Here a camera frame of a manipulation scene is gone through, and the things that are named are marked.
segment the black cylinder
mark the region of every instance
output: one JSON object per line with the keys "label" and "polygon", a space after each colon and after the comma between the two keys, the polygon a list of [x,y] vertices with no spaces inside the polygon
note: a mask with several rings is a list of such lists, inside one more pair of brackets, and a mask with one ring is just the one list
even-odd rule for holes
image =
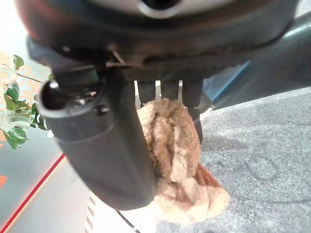
{"label": "black cylinder", "polygon": [[85,90],[84,99],[46,83],[39,111],[91,191],[114,209],[130,210],[153,200],[154,174],[123,77],[112,75],[99,89]]}

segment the fluffy towel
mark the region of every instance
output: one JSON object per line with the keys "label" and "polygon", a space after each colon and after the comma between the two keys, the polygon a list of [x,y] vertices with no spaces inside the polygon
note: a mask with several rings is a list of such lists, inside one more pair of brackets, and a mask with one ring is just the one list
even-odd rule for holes
{"label": "fluffy towel", "polygon": [[188,224],[220,214],[230,196],[199,164],[200,143],[187,108],[169,99],[138,110],[157,178],[150,206],[166,221]]}

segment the gray carpet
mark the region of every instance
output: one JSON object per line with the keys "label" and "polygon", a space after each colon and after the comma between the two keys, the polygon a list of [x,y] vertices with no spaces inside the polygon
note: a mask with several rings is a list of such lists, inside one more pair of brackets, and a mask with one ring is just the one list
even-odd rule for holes
{"label": "gray carpet", "polygon": [[311,88],[211,112],[201,162],[232,196],[226,212],[157,233],[311,231]]}

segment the potted plant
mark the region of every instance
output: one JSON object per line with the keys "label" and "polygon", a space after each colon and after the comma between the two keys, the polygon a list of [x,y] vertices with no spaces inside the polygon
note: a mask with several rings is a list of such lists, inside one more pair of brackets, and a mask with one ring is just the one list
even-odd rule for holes
{"label": "potted plant", "polygon": [[30,127],[47,130],[43,117],[37,111],[37,103],[30,104],[29,100],[20,99],[19,85],[16,82],[18,76],[41,83],[21,75],[19,70],[23,65],[23,59],[14,55],[11,61],[0,66],[0,88],[5,101],[5,109],[0,110],[0,130],[13,149],[21,147],[27,141],[26,132]]}

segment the red line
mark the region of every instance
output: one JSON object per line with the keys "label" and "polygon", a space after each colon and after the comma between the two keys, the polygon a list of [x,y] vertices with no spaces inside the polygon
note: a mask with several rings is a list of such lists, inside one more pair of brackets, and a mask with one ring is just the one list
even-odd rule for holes
{"label": "red line", "polygon": [[30,198],[35,194],[35,192],[38,190],[38,188],[43,184],[43,182],[47,179],[47,177],[53,172],[53,170],[56,168],[56,166],[62,161],[62,159],[65,157],[65,154],[62,154],[57,161],[53,164],[53,166],[48,170],[48,172],[42,177],[42,179],[39,181],[39,183],[35,186],[35,188],[31,191],[31,193],[28,195],[28,197],[25,199],[25,201],[19,206],[19,208],[15,211],[15,213],[12,215],[12,217],[9,219],[9,221],[4,225],[4,228],[0,231],[0,233],[4,233],[4,231],[9,227],[9,225],[13,222],[13,220],[16,218],[16,216],[19,214],[19,212],[22,210],[22,208],[27,204],[27,202],[30,200]]}

